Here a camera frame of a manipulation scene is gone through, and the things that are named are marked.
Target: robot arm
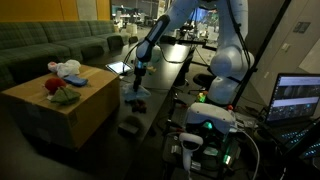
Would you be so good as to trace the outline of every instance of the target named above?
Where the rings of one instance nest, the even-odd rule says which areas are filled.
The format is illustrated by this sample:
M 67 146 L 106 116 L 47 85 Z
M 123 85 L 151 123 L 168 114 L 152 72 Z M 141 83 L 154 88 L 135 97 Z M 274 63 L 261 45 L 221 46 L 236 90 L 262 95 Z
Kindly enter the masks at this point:
M 243 49 L 243 39 L 248 33 L 247 0 L 175 0 L 146 38 L 138 44 L 134 70 L 136 79 L 133 84 L 135 92 L 146 73 L 155 43 L 164 32 L 180 28 L 196 7 L 218 9 L 218 47 L 210 64 L 211 71 L 217 78 L 212 82 L 207 97 L 219 105 L 230 103 L 235 89 L 254 63 L 253 56 Z
M 136 79 L 133 84 L 135 92 L 141 84 L 142 76 L 146 73 L 146 67 L 151 59 L 152 48 L 155 46 L 155 43 L 164 32 L 180 28 L 196 7 L 198 7 L 198 0 L 173 1 L 169 9 L 158 19 L 145 39 L 138 44 L 134 69 Z

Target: cardboard box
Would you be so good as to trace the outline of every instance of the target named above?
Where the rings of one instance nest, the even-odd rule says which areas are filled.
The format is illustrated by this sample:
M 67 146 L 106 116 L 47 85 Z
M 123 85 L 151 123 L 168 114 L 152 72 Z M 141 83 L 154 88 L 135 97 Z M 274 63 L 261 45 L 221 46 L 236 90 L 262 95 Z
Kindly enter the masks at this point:
M 119 106 L 120 80 L 112 72 L 82 65 L 84 87 L 67 87 L 81 94 L 71 105 L 51 103 L 44 83 L 48 74 L 2 92 L 6 106 L 21 131 L 60 146 L 79 149 Z

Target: monitor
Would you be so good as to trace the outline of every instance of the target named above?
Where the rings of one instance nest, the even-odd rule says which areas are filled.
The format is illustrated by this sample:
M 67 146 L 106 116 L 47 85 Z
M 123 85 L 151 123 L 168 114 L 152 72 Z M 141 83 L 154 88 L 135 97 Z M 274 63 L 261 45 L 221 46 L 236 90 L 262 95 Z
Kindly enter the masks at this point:
M 320 97 L 320 74 L 277 76 L 266 122 L 311 117 Z

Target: plush toy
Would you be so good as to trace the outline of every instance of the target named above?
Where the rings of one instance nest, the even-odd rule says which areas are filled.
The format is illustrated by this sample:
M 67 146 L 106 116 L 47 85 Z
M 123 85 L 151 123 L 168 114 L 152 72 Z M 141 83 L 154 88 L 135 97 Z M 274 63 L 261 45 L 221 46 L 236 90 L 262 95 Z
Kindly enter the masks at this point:
M 49 94 L 54 95 L 59 87 L 66 87 L 67 83 L 61 78 L 50 78 L 46 81 L 44 86 L 49 91 Z
M 65 63 L 55 63 L 50 62 L 48 64 L 48 69 L 51 72 L 57 73 L 60 78 L 63 78 L 68 75 L 79 74 L 80 63 L 76 60 L 68 60 Z

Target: tablet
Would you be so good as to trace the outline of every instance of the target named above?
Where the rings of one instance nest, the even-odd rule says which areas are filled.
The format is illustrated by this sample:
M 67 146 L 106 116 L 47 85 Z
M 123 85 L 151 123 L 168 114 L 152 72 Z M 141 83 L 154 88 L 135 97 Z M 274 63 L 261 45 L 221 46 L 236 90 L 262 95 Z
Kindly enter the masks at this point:
M 132 70 L 132 67 L 122 61 L 107 64 L 106 67 L 117 74 L 123 74 Z

